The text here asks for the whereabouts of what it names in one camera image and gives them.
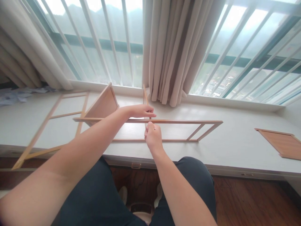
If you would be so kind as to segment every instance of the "crumpled paper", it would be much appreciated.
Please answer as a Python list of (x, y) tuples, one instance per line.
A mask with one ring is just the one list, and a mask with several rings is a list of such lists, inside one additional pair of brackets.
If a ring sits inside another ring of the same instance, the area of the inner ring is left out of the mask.
[(47, 93), (56, 92), (57, 89), (53, 89), (49, 86), (43, 88), (24, 88), (24, 89), (0, 89), (0, 107), (5, 105), (13, 105), (16, 102), (26, 102), (27, 98), (32, 96), (32, 93)]

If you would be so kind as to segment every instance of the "right hand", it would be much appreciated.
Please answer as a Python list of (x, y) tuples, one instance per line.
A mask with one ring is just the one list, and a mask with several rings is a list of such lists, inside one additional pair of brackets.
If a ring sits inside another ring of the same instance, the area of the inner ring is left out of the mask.
[(148, 122), (144, 133), (144, 139), (146, 140), (151, 154), (164, 150), (160, 126), (155, 125), (152, 122)]

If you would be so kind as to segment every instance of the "white shoe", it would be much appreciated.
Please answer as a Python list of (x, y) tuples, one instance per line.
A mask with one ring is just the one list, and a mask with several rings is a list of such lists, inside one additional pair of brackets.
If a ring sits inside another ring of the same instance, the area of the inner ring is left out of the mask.
[(118, 192), (118, 194), (122, 199), (123, 203), (126, 204), (126, 201), (128, 199), (128, 189), (126, 188), (126, 186), (123, 186)]
[(159, 201), (160, 201), (160, 199), (162, 198), (162, 195), (163, 195), (163, 189), (162, 189), (161, 182), (157, 186), (157, 194), (158, 194), (158, 196), (154, 201), (155, 209), (158, 207)]

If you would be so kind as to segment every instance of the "person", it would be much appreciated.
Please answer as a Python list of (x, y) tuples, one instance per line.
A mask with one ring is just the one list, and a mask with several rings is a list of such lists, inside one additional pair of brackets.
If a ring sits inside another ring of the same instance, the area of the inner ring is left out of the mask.
[[(0, 199), (2, 225), (145, 225), (121, 200), (102, 154), (130, 118), (156, 117), (148, 105), (121, 107), (55, 153)], [(163, 196), (150, 225), (217, 225), (214, 182), (204, 164), (184, 157), (174, 164), (151, 122), (145, 140)]]

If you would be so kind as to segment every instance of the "dark pants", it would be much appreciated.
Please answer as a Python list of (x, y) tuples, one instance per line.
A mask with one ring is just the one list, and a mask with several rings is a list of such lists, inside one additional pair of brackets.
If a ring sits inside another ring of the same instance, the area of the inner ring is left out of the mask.
[[(182, 158), (176, 166), (216, 220), (214, 182), (206, 166), (192, 157)], [(64, 226), (146, 225), (123, 204), (114, 185), (112, 172), (103, 157), (70, 193), (61, 208), (59, 222)], [(175, 225), (164, 194), (150, 225)]]

